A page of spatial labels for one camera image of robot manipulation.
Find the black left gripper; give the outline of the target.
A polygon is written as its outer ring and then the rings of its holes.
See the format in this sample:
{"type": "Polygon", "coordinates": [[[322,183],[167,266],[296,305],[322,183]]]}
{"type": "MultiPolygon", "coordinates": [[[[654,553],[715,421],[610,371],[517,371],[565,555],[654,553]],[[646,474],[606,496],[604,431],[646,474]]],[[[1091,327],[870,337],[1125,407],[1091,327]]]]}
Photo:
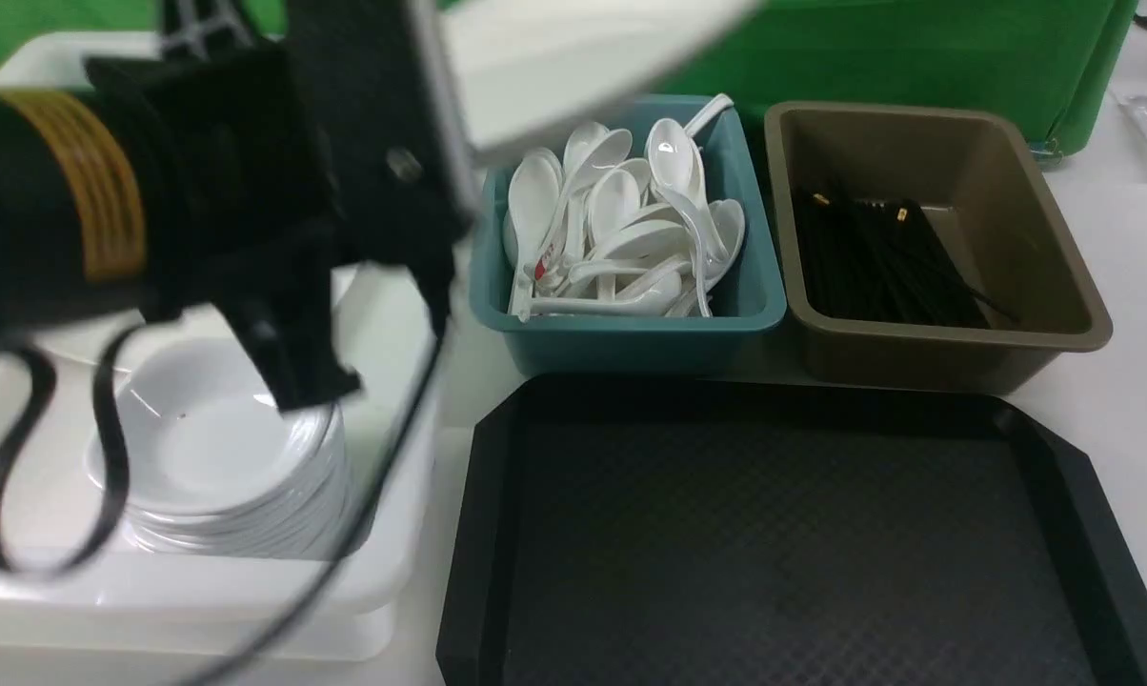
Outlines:
{"type": "Polygon", "coordinates": [[[331,274],[405,268],[435,332],[474,221],[470,148],[430,1],[163,1],[153,59],[83,61],[148,184],[150,321],[211,304],[291,412],[359,390],[331,340],[331,274]]]}

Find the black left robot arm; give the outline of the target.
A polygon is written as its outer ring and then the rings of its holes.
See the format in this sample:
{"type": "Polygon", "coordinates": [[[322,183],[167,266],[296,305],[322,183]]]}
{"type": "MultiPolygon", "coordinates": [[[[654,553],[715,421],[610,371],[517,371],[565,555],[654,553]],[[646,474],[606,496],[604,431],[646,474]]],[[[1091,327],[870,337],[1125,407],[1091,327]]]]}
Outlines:
{"type": "Polygon", "coordinates": [[[359,390],[331,273],[434,268],[471,225],[463,120],[431,1],[159,1],[151,59],[0,88],[0,346],[211,304],[280,410],[359,390]]]}

